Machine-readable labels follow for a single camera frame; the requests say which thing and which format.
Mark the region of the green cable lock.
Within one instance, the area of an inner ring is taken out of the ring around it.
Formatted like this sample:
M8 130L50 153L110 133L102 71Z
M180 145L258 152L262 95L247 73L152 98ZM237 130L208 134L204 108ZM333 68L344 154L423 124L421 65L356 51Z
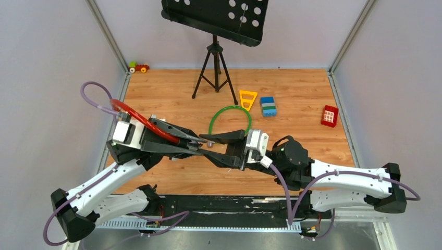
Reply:
M219 110L219 111L218 111L218 112L212 117L211 122L210 122L209 127L208 127L208 134L212 134L212 132L213 132L213 126L214 126L214 123L215 123L216 119L217 119L222 113L224 113L224 112L226 112L226 111L228 111L228 110L232 110L232 109L240 110L240 111L242 111L242 112L245 113L245 115L247 116L247 119L248 119L248 126L247 126L247 128L246 128L246 130L245 130L245 134L247 134L247 133L250 131L250 129L251 129L251 127L252 127L252 116L250 115L250 113L249 113L245 108L240 107L240 106L227 106L227 107L224 107L224 108L220 109L220 110Z

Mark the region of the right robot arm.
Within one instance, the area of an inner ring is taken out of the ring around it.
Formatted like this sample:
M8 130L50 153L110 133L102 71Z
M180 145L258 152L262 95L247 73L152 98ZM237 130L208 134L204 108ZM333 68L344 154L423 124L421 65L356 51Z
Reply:
M287 204L291 216L300 213L308 218L317 212L351 206L368 206L387 214L406 210L397 164L389 162L372 169L333 165L311 158L289 135L269 146L268 134L256 129L204 134L202 138L227 145L223 154L203 152L217 167L259 171L274 176L286 195L299 191L297 201Z

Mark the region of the thick red cable lock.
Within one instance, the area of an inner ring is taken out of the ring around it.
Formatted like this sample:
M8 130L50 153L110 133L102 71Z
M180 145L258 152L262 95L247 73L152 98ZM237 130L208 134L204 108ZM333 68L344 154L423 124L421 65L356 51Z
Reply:
M158 136L160 136L160 137L166 139L167 141L174 143L176 145L178 145L180 143L180 139L178 137L173 136L169 133L166 133L162 129L158 128L155 124L150 122L147 118L142 116L140 113L138 113L136 110L134 110L133 108L131 108L130 106L128 106L124 102L117 100L117 99L111 99L109 101L109 103L113 107L113 110L117 111L117 110L122 109L123 111L127 112L132 118L135 118L136 120L138 120L140 123L142 123L145 127L147 127L150 131L152 131L156 135L158 135Z

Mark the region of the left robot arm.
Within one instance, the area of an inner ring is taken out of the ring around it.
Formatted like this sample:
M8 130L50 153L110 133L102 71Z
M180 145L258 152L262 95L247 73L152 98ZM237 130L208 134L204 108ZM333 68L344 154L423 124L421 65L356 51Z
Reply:
M50 218L58 220L66 240L73 243L122 215L154 215L161 211L160 197L149 184L118 197L109 195L152 169L164 157L185 159L200 155L199 149L205 142L192 130L165 120L125 115L117 121L112 138L106 143L114 163L75 188L54 191L54 212Z

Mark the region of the keys of red lock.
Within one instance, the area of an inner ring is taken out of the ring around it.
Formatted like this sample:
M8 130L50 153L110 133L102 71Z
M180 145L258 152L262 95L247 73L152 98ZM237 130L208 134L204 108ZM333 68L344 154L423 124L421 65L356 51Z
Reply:
M207 142L207 146L209 147L209 148L211 148L211 147L213 147L213 145L215 144L215 142L214 141L208 141Z

